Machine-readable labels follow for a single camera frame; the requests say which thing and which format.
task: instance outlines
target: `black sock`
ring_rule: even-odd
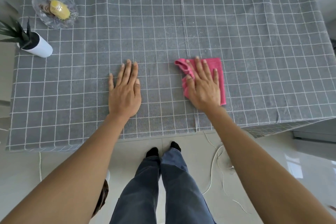
[[[177,144],[177,142],[172,141],[170,144],[171,148],[175,148],[176,150],[179,150],[181,152],[180,146]]]
[[[146,158],[151,157],[151,156],[159,156],[159,149],[156,147],[153,147],[152,149],[150,149],[146,154]]]

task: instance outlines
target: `white pot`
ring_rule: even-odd
[[[35,54],[35,55],[37,55],[39,57],[42,57],[42,58],[49,57],[53,53],[53,48],[38,33],[36,33],[36,32],[34,32],[34,33],[39,36],[38,44],[32,49],[28,49],[28,50],[23,49],[23,50],[25,50],[26,52],[30,52],[32,54]]]

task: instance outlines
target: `pant leg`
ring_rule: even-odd
[[[156,224],[160,159],[144,158],[115,206],[110,224]]]
[[[179,150],[170,148],[161,160],[166,189],[166,224],[214,224],[212,215]]]

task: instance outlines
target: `cleaning rag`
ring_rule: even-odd
[[[190,61],[191,65],[193,66],[193,68],[195,69],[195,71],[197,71],[196,65],[195,65],[195,60],[193,60],[193,59],[188,59],[188,60]],[[208,66],[209,66],[212,78],[213,78],[213,70],[216,68],[217,71],[218,71],[218,80],[219,80],[219,89],[220,89],[220,105],[225,105],[226,104],[226,99],[225,99],[225,89],[224,89],[224,75],[223,75],[223,69],[222,69],[221,60],[219,58],[211,58],[211,59],[205,59],[205,60],[208,63]],[[195,76],[193,74],[193,70],[187,64],[186,59],[178,59],[178,60],[176,60],[175,61],[175,65],[178,65],[178,67],[186,75],[189,74],[195,80]],[[183,94],[184,94],[184,96],[186,98],[189,98],[188,86],[187,86],[187,78],[186,77],[184,77],[182,79],[182,88],[183,88]]]

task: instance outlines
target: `finger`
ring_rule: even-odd
[[[218,70],[216,68],[213,70],[213,82],[219,87]]]
[[[114,89],[113,74],[110,73],[110,76],[108,78],[108,90],[111,91],[113,89]]]
[[[138,78],[138,63],[134,62],[133,64],[133,71],[131,74],[131,77],[129,78],[129,84],[133,85],[136,81],[136,79]]]
[[[211,72],[208,66],[208,62],[206,60],[203,60],[203,70],[208,80],[212,80]]]
[[[128,84],[129,81],[129,76],[131,74],[131,68],[132,68],[132,62],[131,60],[126,60],[126,68],[125,68],[125,73],[124,73],[124,77],[123,77],[123,81],[121,82],[121,84]]]
[[[187,64],[189,65],[192,73],[194,74],[195,80],[199,80],[200,77],[198,76],[198,73],[196,72],[196,70],[194,69],[193,65],[191,64],[191,62],[189,60],[186,60]]]
[[[188,92],[189,95],[196,93],[196,88],[195,88],[195,81],[193,80],[193,78],[188,74],[187,75],[187,86],[188,86]]]
[[[205,73],[204,73],[204,70],[203,70],[203,66],[201,64],[201,61],[200,61],[199,57],[195,58],[195,64],[196,64],[196,68],[197,68],[197,72],[198,72],[199,77],[202,80],[206,79],[207,77],[205,76]]]
[[[124,71],[125,71],[125,64],[121,64],[120,67],[120,71],[118,73],[118,77],[117,77],[117,83],[115,84],[116,86],[121,84],[121,81],[123,80],[123,76],[124,76]]]
[[[140,94],[140,80],[137,78],[134,83],[134,96],[135,97],[141,97]]]

